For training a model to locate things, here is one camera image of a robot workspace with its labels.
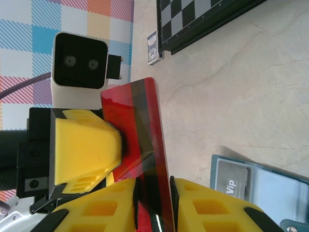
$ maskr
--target red plastic card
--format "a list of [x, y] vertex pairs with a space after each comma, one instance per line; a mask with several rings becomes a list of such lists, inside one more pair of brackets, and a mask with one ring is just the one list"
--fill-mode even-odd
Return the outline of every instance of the red plastic card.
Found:
[[101, 93], [104, 120], [123, 136], [114, 180], [138, 177], [139, 232], [173, 232], [174, 220], [156, 84], [146, 78]]

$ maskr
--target beige marble table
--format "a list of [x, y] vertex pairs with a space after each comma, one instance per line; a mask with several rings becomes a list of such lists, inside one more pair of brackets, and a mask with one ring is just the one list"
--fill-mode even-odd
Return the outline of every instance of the beige marble table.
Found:
[[212, 154], [309, 176], [309, 0], [268, 0], [147, 66], [155, 0], [135, 0], [132, 81], [159, 88], [169, 174], [209, 185]]

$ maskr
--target plaid fabric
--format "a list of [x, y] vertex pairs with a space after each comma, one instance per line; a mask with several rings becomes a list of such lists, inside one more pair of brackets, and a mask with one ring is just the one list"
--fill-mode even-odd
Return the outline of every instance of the plaid fabric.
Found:
[[[130, 82], [134, 0], [0, 0], [0, 91], [50, 72], [59, 31], [104, 40], [122, 55], [121, 81]], [[50, 80], [0, 100], [0, 130], [22, 130], [31, 107], [51, 107]], [[0, 198], [6, 196], [0, 192]]]

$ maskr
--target cable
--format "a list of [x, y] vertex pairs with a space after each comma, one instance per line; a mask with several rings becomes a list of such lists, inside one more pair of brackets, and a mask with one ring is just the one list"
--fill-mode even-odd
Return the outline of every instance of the cable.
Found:
[[36, 77], [33, 77], [27, 81], [24, 81], [22, 83], [19, 83], [17, 85], [14, 85], [2, 92], [0, 92], [0, 100], [8, 95], [10, 95], [11, 93], [14, 93], [15, 91], [18, 91], [26, 86], [29, 86], [29, 85], [32, 85], [34, 83], [37, 83], [39, 81], [42, 81], [42, 80], [46, 80], [48, 78], [51, 77], [51, 73], [50, 72], [47, 72], [47, 73], [44, 73], [42, 75], [39, 75], [39, 76], [36, 76]]

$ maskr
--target black and white chessboard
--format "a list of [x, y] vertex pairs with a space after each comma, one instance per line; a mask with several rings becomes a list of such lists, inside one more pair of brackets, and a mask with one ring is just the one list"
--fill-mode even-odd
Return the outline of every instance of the black and white chessboard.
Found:
[[161, 0], [162, 42], [205, 14], [221, 0]]
[[156, 0], [159, 52], [189, 46], [266, 0]]

